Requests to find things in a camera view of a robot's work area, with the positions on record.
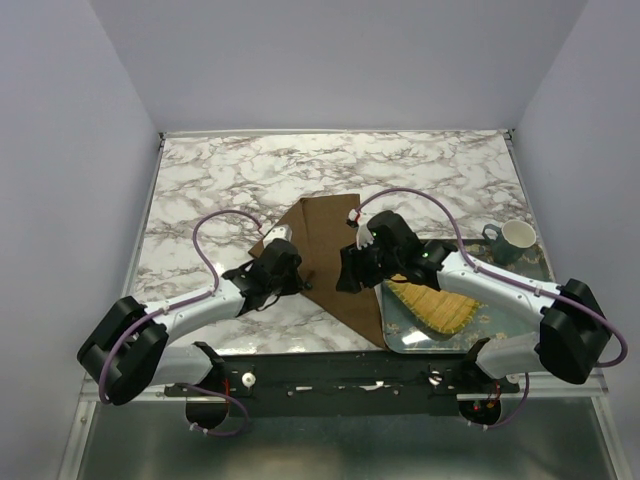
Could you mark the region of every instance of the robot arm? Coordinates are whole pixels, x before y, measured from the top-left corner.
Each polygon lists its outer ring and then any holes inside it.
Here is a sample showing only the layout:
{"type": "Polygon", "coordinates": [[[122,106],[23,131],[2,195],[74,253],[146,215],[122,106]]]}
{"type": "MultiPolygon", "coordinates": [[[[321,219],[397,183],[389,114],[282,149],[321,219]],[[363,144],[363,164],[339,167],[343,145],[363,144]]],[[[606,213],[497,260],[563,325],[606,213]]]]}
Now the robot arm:
{"type": "Polygon", "coordinates": [[[302,260],[290,239],[288,227],[273,229],[264,239],[265,250],[260,257],[225,272],[215,291],[210,285],[148,305],[133,297],[118,300],[78,351],[78,361],[98,382],[107,357],[127,328],[151,312],[164,310],[164,314],[144,322],[115,352],[106,394],[114,405],[121,405],[150,385],[200,383],[220,367],[217,354],[203,343],[168,345],[205,325],[257,310],[273,295],[302,291],[304,282],[298,274],[302,260]],[[206,298],[195,301],[202,296],[206,298]],[[169,308],[176,304],[184,306],[169,308]]]}
{"type": "Polygon", "coordinates": [[[602,314],[591,290],[577,280],[566,285],[538,282],[473,259],[472,266],[454,245],[423,243],[404,219],[381,212],[367,223],[373,242],[364,249],[343,248],[342,272],[336,288],[357,293],[401,274],[409,282],[460,293],[510,312],[539,326],[537,332],[509,339],[482,339],[462,365],[468,381],[487,383],[510,373],[549,371],[569,383],[582,384],[596,366],[611,333],[588,314],[539,292],[553,291],[602,314]],[[533,292],[498,281],[477,266],[514,283],[530,284],[533,292]]]}

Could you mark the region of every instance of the mug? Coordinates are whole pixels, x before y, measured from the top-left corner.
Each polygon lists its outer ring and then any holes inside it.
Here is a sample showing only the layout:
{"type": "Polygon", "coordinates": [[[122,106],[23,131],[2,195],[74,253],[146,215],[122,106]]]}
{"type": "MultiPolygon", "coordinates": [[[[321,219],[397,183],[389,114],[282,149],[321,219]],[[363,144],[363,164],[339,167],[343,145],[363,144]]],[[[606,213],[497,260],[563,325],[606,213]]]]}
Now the mug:
{"type": "Polygon", "coordinates": [[[514,263],[536,243],[536,231],[522,220],[509,220],[502,228],[488,223],[482,229],[482,236],[491,247],[493,260],[498,265],[514,263]],[[491,238],[487,230],[495,232],[496,238],[491,238]]]}

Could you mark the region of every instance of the marble table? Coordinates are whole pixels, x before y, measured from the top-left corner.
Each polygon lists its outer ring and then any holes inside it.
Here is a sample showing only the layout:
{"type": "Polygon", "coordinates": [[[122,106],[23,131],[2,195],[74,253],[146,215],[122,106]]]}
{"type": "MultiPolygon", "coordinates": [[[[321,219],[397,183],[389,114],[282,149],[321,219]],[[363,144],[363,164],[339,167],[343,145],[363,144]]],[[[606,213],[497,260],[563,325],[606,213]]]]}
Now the marble table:
{"type": "MultiPolygon", "coordinates": [[[[513,218],[532,221],[505,140],[496,131],[330,133],[169,138],[165,142],[144,232],[134,295],[153,301],[207,284],[209,273],[191,244],[198,219],[222,208],[273,225],[302,196],[359,193],[389,187],[429,191],[458,219],[466,238],[513,218]]],[[[451,238],[444,215],[408,194],[383,197],[368,209],[393,209],[421,238],[451,238]]],[[[253,225],[227,215],[203,226],[203,250],[220,272],[250,257],[253,225]]],[[[302,296],[183,337],[223,355],[374,349],[372,344],[302,296]]]]}

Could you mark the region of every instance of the metal tray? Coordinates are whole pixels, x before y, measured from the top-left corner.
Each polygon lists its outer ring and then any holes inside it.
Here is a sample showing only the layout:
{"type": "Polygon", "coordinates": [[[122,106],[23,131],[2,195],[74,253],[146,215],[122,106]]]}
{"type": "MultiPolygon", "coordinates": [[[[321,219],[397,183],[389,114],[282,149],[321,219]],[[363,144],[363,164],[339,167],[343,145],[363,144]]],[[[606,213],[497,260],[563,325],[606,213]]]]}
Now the metal tray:
{"type": "MultiPolygon", "coordinates": [[[[484,240],[465,240],[471,255],[494,263],[491,249],[484,240]]],[[[542,249],[534,245],[507,270],[534,280],[551,280],[551,272],[542,249]]],[[[534,331],[535,326],[495,307],[481,305],[473,320],[454,335],[438,333],[421,322],[383,283],[378,290],[382,311],[382,330],[387,346],[397,353],[460,353],[466,352],[484,337],[508,338],[534,331]]]]}

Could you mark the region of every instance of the gray wall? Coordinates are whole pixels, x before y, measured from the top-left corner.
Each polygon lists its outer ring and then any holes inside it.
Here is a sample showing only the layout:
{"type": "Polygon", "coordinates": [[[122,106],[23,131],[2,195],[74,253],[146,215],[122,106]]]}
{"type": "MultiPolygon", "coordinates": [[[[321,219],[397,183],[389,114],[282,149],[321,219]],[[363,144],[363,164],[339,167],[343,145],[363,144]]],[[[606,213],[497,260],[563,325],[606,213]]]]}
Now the gray wall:
{"type": "Polygon", "coordinates": [[[0,478],[55,478],[158,137],[85,0],[0,7],[0,478]]]}
{"type": "Polygon", "coordinates": [[[590,0],[519,123],[515,146],[557,274],[588,282],[629,341],[629,359],[606,377],[640,478],[639,20],[637,0],[590,0]]]}
{"type": "Polygon", "coordinates": [[[163,131],[513,127],[585,0],[91,0],[163,131]]]}

